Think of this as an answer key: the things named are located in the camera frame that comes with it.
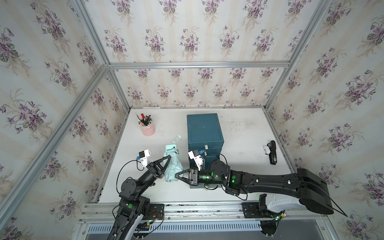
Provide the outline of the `teal drawer cabinet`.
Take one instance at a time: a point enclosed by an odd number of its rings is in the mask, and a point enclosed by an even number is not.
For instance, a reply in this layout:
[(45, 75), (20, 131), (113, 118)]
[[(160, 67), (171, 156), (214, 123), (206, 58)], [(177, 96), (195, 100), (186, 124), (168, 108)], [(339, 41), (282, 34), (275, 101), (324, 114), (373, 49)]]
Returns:
[(211, 170), (211, 165), (220, 160), (225, 142), (218, 114), (187, 115), (187, 132), (188, 151), (196, 151), (203, 158), (203, 164), (199, 167), (203, 172), (199, 179), (203, 183), (190, 186), (190, 189), (204, 189), (219, 185), (224, 175), (216, 174)]

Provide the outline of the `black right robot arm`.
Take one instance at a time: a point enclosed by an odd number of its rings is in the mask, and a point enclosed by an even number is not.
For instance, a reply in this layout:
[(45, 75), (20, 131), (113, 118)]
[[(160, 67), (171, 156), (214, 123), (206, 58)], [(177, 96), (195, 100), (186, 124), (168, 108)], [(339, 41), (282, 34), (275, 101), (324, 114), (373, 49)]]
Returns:
[(286, 175), (256, 175), (231, 170), (230, 166), (216, 160), (211, 163), (209, 170), (190, 168), (176, 173), (175, 178), (190, 186), (214, 184), (235, 197), (251, 193), (290, 196), (313, 213), (332, 215), (338, 212), (347, 216), (330, 197), (327, 182), (306, 169)]

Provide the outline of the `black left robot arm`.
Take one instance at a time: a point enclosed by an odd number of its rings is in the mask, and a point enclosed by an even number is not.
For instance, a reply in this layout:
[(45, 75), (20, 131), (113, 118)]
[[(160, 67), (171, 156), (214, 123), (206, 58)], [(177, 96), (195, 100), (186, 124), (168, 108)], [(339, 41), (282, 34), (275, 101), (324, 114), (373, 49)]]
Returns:
[(119, 208), (108, 236), (109, 240), (130, 240), (142, 219), (150, 212), (150, 199), (142, 194), (165, 175), (171, 162), (167, 155), (147, 165), (147, 171), (138, 179), (126, 179), (121, 186)]

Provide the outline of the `pink pen holder cup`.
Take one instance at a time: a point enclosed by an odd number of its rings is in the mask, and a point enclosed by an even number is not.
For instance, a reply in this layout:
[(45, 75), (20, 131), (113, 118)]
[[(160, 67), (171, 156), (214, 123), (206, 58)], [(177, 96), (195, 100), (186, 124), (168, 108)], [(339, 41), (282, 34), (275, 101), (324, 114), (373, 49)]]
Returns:
[(153, 136), (156, 132), (156, 128), (153, 124), (153, 119), (151, 115), (144, 115), (144, 114), (136, 114), (138, 118), (138, 123), (141, 128), (141, 131), (144, 136), (150, 137)]

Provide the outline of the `black stapler device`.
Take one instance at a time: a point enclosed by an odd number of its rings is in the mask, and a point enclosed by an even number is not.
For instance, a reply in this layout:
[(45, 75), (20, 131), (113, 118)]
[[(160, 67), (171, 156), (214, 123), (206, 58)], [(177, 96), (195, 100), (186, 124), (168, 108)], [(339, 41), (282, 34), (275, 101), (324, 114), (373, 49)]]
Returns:
[(277, 164), (277, 147), (275, 141), (270, 141), (267, 145), (263, 146), (265, 155), (269, 157), (271, 165)]

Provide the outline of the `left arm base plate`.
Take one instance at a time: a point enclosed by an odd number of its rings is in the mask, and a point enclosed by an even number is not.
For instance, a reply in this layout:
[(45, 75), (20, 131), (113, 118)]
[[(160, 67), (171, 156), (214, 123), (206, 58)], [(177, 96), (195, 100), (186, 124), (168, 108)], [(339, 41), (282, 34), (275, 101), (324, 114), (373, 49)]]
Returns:
[(125, 204), (120, 215), (127, 217), (129, 220), (133, 218), (134, 214), (142, 214), (144, 216), (143, 220), (163, 220), (164, 210), (164, 204), (146, 204), (140, 209), (139, 203), (134, 202)]

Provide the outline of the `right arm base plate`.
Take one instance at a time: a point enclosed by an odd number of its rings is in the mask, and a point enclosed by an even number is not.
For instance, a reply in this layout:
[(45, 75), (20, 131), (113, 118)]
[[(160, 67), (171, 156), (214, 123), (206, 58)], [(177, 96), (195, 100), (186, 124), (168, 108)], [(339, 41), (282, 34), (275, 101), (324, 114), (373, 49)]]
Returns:
[(243, 202), (242, 210), (246, 219), (269, 218), (279, 220), (285, 216), (285, 210), (273, 212), (267, 208), (267, 194), (261, 194), (258, 202)]

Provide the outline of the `aluminium front rail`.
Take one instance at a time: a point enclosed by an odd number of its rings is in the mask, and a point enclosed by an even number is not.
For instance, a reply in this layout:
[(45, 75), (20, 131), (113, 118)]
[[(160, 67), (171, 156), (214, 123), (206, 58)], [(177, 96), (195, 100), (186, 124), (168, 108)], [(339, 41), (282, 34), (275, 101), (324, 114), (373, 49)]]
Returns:
[[(164, 202), (165, 222), (212, 222), (246, 220), (241, 201)], [(84, 204), (80, 223), (112, 223), (117, 203)]]

